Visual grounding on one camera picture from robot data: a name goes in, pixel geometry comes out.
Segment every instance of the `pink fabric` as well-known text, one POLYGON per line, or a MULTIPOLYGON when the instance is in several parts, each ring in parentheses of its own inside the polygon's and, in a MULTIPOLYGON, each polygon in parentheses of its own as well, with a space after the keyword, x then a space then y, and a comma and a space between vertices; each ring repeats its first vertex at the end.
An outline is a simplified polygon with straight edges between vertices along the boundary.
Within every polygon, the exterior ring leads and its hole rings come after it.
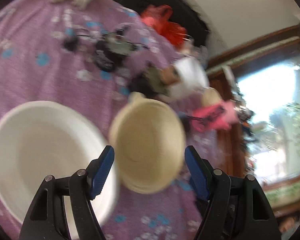
POLYGON ((219 104, 208 106, 208 107, 201 107, 193 111, 194 117, 199 118, 207 118, 211 116, 212 113, 218 112, 218 109, 225 110, 223 114, 220 114, 215 120, 212 122, 208 122, 207 124, 201 124, 201 121, 193 120, 191 123, 193 127, 198 132, 206 132, 209 130, 229 130, 231 128, 231 124, 239 122, 238 116, 234 109, 234 102, 229 101, 222 101, 219 104))
MULTIPOLYGON (((146 27, 139 16, 112 0, 94 0, 85 11, 70 2, 15 0, 0 12, 0 118, 13 107, 33 100, 51 100, 69 106, 91 120, 107 138, 109 125, 127 103, 130 77, 147 61, 164 68, 180 58, 165 38, 146 27), (131 42, 147 44, 128 57, 115 73, 100 71, 91 62, 95 42, 104 31, 131 24, 131 42), (62 48, 71 27, 89 29, 95 38, 81 39, 75 53, 62 48)), ((200 105, 195 95, 172 104, 176 111, 191 112, 200 105)), ((216 134, 193 132, 188 145, 219 166, 216 134)), ((141 195, 121 187, 117 206, 103 231, 107 240, 193 239, 201 218, 184 168, 167 189, 141 195)), ((17 240, 21 225, 0 201, 0 225, 17 240)))

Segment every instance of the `wooden frame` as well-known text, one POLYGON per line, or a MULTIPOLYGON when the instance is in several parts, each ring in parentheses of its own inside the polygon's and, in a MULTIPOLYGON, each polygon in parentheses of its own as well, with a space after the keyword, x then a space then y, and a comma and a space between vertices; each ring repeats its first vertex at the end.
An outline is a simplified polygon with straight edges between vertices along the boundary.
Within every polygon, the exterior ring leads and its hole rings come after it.
MULTIPOLYGON (((210 86, 216 89, 223 100, 232 100, 232 92, 224 73, 218 78, 210 80, 210 86)), ((225 163, 221 168, 228 175, 244 177, 244 158, 241 151, 241 126, 240 124, 232 125, 230 131, 219 130, 217 132, 218 147, 225 156, 225 163)))
POLYGON ((282 181, 272 183, 272 184, 269 184, 269 185, 263 185, 262 188, 263 188, 263 190, 267 191, 267 190, 271 190, 271 189, 291 185, 295 182, 298 182, 299 180, 300 180, 300 175, 298 175, 294 178, 291 178, 291 179, 282 180, 282 181))
MULTIPOLYGON (((235 77, 241 77, 288 59, 293 52, 299 49, 300 38, 243 59, 237 64, 230 65, 230 67, 235 77)), ((219 70, 209 75, 209 77, 213 78, 218 76, 221 72, 223 72, 223 70, 219 70)))
POLYGON ((240 46, 237 46, 233 49, 227 50, 223 54, 211 58, 208 61, 208 69, 240 55, 246 54, 256 49, 260 49, 271 43, 288 39, 293 36, 300 37, 300 23, 298 25, 278 30, 274 33, 269 33, 252 41, 244 43, 240 46))

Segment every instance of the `black object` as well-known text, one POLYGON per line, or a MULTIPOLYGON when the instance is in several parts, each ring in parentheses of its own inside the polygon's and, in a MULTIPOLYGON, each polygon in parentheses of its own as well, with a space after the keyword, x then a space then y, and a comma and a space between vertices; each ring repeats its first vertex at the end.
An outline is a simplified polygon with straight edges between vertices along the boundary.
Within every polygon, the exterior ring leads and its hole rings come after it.
POLYGON ((190 124, 190 120, 188 118, 188 115, 186 113, 179 112, 178 116, 179 116, 180 121, 183 125, 183 129, 185 130, 185 133, 188 136, 190 131, 191 131, 191 124, 190 124))
MULTIPOLYGON (((185 160, 202 215, 194 240, 281 239, 271 207, 253 176, 241 179, 214 170, 193 146, 186 148, 185 160)), ((19 240, 70 240, 64 195, 70 196, 80 240, 105 240, 90 200, 101 193, 113 161, 114 149, 106 146, 86 170, 67 178, 45 177, 26 214, 19 240)))
POLYGON ((130 83, 128 84, 129 91, 142 93, 146 96, 146 98, 154 98, 156 95, 158 95, 159 93, 155 91, 155 89, 152 87, 151 82, 147 78, 147 74, 146 74, 147 71, 150 71, 151 69, 154 70, 154 68, 156 68, 154 64, 148 61, 147 69, 131 79, 130 83))
POLYGON ((101 70, 112 72, 121 66, 123 60, 132 52, 141 48, 148 49, 144 44, 126 41, 124 33, 128 29, 129 26, 125 26, 114 32, 105 33, 97 42, 92 60, 101 70))
POLYGON ((106 240, 90 200, 101 193, 113 161, 114 149, 106 146, 86 170, 61 179, 46 176, 28 209, 19 239, 70 240, 63 200, 63 196, 70 196, 80 240, 106 240))
POLYGON ((69 51, 75 51, 79 45, 79 37, 78 35, 74 34, 72 36, 68 36, 63 41, 63 46, 65 49, 69 51))
POLYGON ((235 240, 281 239, 270 204, 252 175, 241 179, 228 176, 219 169, 214 170, 207 160, 200 158, 193 146, 186 148, 185 160, 202 216, 195 240, 219 240, 221 237, 235 240), (233 206, 231 214, 230 199, 233 206))

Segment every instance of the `white wall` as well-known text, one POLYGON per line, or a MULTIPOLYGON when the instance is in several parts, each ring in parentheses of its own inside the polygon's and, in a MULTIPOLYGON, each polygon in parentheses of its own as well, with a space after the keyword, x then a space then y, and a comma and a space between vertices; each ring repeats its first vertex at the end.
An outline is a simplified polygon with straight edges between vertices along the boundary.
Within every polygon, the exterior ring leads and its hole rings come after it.
MULTIPOLYGON (((232 48, 251 39, 292 25, 300 20, 294 0, 195 0, 218 30, 226 47, 232 48)), ((221 53, 213 49, 210 55, 221 53)))

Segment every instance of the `beige bowl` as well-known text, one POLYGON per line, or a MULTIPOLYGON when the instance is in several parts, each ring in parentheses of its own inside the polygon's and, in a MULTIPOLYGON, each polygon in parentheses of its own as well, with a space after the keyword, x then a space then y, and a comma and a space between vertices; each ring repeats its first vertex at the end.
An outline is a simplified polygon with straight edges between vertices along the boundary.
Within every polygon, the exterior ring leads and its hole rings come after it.
POLYGON ((222 101, 222 97, 214 88, 206 88, 201 98, 201 104, 203 107, 219 104, 222 101))
POLYGON ((163 190, 183 165, 186 136, 176 113, 165 103, 132 93, 110 128, 116 165, 130 190, 163 190))

